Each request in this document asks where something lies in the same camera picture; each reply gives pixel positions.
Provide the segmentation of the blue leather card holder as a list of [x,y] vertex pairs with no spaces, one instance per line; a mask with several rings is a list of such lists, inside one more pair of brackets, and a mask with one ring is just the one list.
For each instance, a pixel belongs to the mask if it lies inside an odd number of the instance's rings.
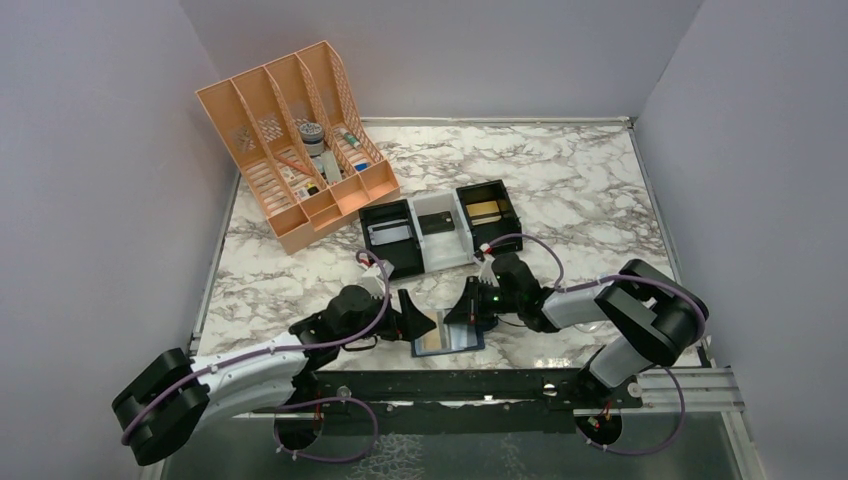
[[411,345],[411,356],[413,358],[431,357],[439,355],[458,354],[464,352],[480,351],[485,348],[483,332],[475,326],[446,325],[443,317],[446,310],[425,310],[424,314],[435,321],[437,328],[442,331],[443,349],[433,352],[422,352],[420,350],[420,338]]

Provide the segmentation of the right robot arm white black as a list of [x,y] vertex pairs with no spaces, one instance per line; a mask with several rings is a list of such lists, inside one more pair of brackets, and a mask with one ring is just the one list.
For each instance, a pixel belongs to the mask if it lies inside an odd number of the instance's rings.
[[641,259],[616,274],[562,291],[544,287],[516,254],[490,261],[486,277],[467,278],[444,317],[448,325],[483,326],[514,314],[531,331],[556,333],[578,324],[611,322],[618,338],[580,369],[575,392],[599,398],[654,366],[673,366],[701,339],[709,309],[692,292]]

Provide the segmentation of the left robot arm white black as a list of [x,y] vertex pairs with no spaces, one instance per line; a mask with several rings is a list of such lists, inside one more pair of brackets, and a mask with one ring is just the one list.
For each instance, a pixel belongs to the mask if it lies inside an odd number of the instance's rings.
[[268,341],[224,354],[191,358],[173,348],[157,356],[113,400],[121,442],[141,466],[174,454],[213,422],[259,409],[313,409],[326,402],[318,369],[360,339],[414,342],[436,327],[407,290],[400,307],[356,285]]

